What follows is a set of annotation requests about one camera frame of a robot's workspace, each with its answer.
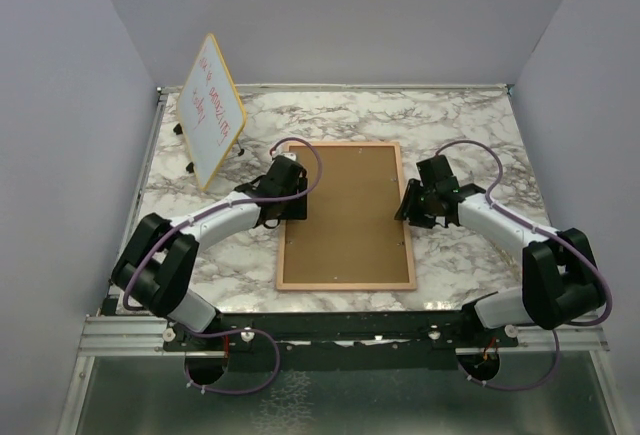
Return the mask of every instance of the tilted whiteboard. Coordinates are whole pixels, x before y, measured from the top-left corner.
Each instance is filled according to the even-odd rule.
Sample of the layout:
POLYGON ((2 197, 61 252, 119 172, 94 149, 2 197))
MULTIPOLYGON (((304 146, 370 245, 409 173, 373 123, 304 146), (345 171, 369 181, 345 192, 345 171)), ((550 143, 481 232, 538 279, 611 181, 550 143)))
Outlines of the tilted whiteboard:
POLYGON ((176 109, 194 173, 206 190, 247 122, 215 37, 204 39, 176 109))

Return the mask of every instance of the gray wall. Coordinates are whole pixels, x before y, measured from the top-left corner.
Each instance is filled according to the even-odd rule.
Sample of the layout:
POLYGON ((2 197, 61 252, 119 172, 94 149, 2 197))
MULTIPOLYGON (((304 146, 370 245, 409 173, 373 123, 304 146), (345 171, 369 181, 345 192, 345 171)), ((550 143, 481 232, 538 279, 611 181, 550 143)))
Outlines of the gray wall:
POLYGON ((611 283, 605 325, 640 428, 640 0, 564 0, 513 98, 553 222, 591 239, 611 283))
POLYGON ((236 82, 515 82, 561 0, 112 0, 158 85, 213 31, 236 82))
POLYGON ((54 433, 157 97, 109 0, 0 0, 0 432, 54 433))

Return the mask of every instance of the brown board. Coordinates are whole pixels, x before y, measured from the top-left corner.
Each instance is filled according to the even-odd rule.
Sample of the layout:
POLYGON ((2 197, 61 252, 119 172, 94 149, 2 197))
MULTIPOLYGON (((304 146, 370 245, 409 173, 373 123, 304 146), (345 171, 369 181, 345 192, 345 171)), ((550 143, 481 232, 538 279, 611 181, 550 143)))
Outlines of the brown board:
MULTIPOLYGON (((393 219, 405 184, 400 145, 382 142, 315 142, 324 165, 308 196, 307 220, 280 228, 280 290, 414 290, 411 235, 393 219)), ((288 150, 316 176, 311 151, 288 150)))

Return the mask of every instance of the wooden frame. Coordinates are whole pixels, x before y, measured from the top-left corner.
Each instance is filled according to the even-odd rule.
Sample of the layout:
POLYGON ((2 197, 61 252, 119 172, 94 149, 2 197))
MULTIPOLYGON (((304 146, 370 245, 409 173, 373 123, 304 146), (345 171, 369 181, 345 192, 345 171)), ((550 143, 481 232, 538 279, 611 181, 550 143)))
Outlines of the wooden frame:
MULTIPOLYGON (((400 192, 400 200, 404 196, 405 180, 404 170, 402 168, 402 155, 400 152, 400 144, 398 142, 312 142, 314 147, 393 147, 396 158, 396 171, 398 179, 398 189, 400 192)), ((289 142, 285 144, 284 149, 289 147, 303 147, 298 142, 289 142)), ((284 256, 286 247, 286 222, 280 227, 280 235, 278 240, 278 266, 276 276, 276 288, 278 290, 307 290, 307 291, 396 291, 396 290, 415 290, 416 289, 416 273, 415 263, 413 259, 413 246, 411 243, 411 233, 409 232, 409 224, 403 223, 404 246, 407 256, 407 271, 409 281, 405 283, 285 283, 284 282, 284 256)))

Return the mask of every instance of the white marble surface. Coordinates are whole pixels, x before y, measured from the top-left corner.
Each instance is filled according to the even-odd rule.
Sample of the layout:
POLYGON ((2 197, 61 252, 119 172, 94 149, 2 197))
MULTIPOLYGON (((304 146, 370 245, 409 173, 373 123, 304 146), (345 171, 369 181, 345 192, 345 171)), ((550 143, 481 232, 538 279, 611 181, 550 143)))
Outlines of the white marble surface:
MULTIPOLYGON (((162 121, 140 217, 184 215, 226 196, 266 171, 268 148, 296 135, 310 141, 399 141, 405 178, 415 163, 445 142, 470 138, 492 146, 505 165, 496 198, 540 223, 547 218, 515 119, 503 91, 272 92, 245 94, 249 116, 208 193, 201 193, 184 140, 172 129, 177 95, 162 121)), ((488 186, 496 174, 481 149, 456 146, 448 156, 461 183, 488 186)), ((464 228, 411 228, 418 288, 411 292, 279 292, 275 289, 277 230, 257 228, 200 254, 191 288, 226 312, 419 310, 459 307, 519 284, 513 260, 464 228)))

